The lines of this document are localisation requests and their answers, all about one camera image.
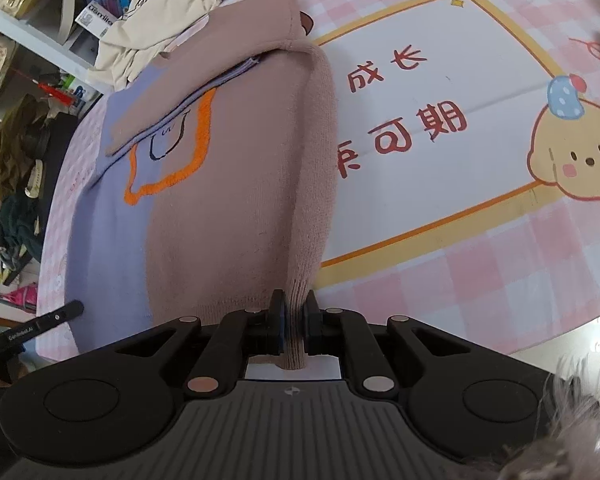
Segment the white bookshelf frame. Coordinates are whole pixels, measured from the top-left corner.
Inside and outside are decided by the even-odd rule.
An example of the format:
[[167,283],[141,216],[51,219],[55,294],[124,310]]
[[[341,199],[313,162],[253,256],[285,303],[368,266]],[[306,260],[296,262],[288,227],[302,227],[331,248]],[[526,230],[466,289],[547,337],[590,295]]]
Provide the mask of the white bookshelf frame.
[[90,73],[96,60],[98,39],[74,22],[74,14],[81,10],[76,0],[69,0],[70,9],[66,12],[70,18],[68,36],[60,32],[63,1],[36,0],[32,6],[23,4],[21,18],[0,10],[0,32],[98,92],[110,93],[110,84],[93,78]]

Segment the red tassel ornament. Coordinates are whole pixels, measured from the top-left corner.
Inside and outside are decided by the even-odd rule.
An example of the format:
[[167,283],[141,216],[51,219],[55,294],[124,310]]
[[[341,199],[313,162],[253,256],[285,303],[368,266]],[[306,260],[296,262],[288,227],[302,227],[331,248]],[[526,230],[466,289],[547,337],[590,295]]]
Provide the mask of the red tassel ornament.
[[50,86],[45,82],[38,81],[32,76],[29,76],[23,73],[21,70],[17,70],[16,68],[11,68],[10,71],[32,82],[32,84],[35,84],[40,90],[42,90],[46,94],[46,96],[49,96],[50,98],[58,101],[60,104],[65,106],[73,106],[74,99],[72,96],[70,96],[70,94],[65,93],[53,86]]

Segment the fluffy pink sleeve cuff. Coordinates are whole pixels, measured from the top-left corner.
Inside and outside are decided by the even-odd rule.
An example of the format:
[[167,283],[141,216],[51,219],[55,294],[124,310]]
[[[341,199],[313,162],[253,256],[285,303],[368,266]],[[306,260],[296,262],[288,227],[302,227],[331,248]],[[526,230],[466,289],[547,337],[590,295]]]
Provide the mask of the fluffy pink sleeve cuff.
[[548,434],[514,455],[501,479],[600,479],[600,342],[594,350],[596,364],[587,356],[558,361],[544,396]]

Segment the pink checkered cartoon mat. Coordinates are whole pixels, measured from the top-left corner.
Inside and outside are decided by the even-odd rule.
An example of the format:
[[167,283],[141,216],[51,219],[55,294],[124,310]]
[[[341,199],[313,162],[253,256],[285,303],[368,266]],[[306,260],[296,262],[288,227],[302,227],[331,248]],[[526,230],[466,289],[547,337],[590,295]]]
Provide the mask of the pink checkered cartoon mat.
[[[298,3],[332,70],[338,128],[309,292],[373,323],[404,314],[504,352],[597,318],[600,0]],[[71,301],[68,241],[110,96],[61,166],[43,313]]]

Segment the pink and purple knit sweater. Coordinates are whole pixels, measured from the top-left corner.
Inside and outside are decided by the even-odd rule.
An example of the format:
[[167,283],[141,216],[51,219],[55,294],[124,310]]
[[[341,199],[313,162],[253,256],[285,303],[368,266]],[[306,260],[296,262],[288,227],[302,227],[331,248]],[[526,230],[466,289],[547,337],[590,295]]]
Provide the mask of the pink and purple knit sweater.
[[286,299],[286,363],[326,245],[337,103],[298,0],[213,10],[105,107],[76,201],[65,295],[79,352],[194,316]]

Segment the cream canvas tote bag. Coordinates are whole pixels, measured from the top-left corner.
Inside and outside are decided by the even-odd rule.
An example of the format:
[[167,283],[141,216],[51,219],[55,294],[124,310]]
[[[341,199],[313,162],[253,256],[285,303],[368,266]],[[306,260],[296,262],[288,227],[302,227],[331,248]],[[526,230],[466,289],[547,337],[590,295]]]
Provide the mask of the cream canvas tote bag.
[[122,90],[189,26],[220,0],[132,0],[125,14],[99,40],[88,80]]

